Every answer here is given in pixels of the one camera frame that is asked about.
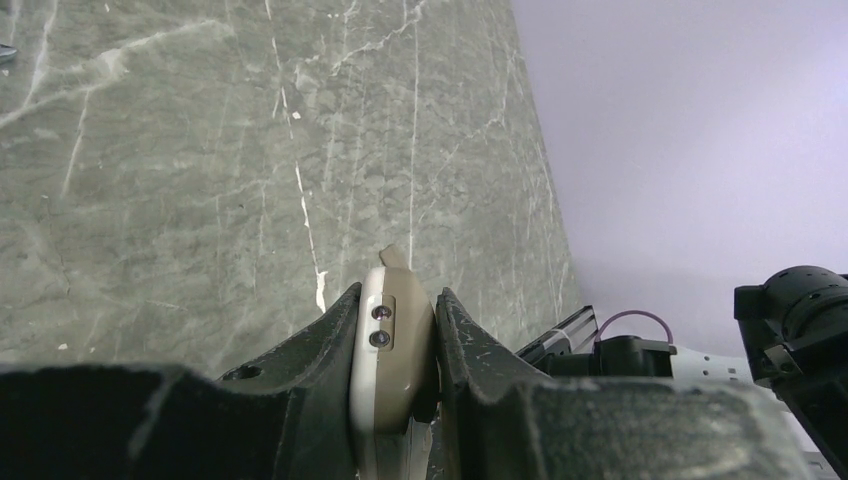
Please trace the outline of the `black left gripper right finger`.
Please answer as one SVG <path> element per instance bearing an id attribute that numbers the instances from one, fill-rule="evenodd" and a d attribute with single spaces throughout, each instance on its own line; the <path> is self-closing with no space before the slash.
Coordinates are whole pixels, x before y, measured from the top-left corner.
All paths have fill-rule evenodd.
<path id="1" fill-rule="evenodd" d="M 551 378 L 480 327 L 450 289 L 436 304 L 445 479 L 808 479 L 783 415 L 754 386 Z"/>

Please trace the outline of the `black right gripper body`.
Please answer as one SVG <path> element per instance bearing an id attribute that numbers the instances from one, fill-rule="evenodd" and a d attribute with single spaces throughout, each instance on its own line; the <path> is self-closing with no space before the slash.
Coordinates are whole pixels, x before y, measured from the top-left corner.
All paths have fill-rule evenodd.
<path id="1" fill-rule="evenodd" d="M 836 475 L 846 476 L 846 275 L 784 269 L 736 287 L 733 316 L 755 384 L 788 407 Z"/>

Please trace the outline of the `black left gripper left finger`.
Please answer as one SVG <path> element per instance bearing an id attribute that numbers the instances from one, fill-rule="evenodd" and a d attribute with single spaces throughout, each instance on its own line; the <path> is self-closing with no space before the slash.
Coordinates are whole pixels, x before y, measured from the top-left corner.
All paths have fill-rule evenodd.
<path id="1" fill-rule="evenodd" d="M 352 479 L 361 295 L 211 379 L 169 363 L 5 364 L 5 479 Z"/>

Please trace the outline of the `white remote control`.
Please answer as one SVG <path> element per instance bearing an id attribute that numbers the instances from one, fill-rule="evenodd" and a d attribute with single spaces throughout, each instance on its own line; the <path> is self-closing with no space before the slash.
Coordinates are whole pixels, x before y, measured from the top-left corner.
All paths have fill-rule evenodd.
<path id="1" fill-rule="evenodd" d="M 362 285 L 349 418 L 362 479 L 424 479 L 438 411 L 435 315 L 407 268 L 377 267 Z"/>

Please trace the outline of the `beige battery compartment cover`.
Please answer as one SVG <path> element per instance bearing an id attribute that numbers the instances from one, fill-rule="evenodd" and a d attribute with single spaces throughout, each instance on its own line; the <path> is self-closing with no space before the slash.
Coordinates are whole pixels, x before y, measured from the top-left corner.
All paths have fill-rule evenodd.
<path id="1" fill-rule="evenodd" d="M 386 268 L 410 270 L 409 258 L 396 244 L 390 244 L 379 252 L 382 265 Z"/>

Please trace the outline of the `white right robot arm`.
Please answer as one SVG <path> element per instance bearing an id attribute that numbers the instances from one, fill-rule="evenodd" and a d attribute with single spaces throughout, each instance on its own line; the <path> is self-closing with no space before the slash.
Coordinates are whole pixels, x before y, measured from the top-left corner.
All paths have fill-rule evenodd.
<path id="1" fill-rule="evenodd" d="M 727 380 L 770 390 L 819 452 L 821 478 L 847 476 L 847 277 L 818 266 L 784 269 L 734 291 L 733 316 L 745 354 L 707 354 L 634 335 L 606 338 L 624 311 L 596 321 L 584 307 L 517 355 L 553 377 L 629 376 Z"/>

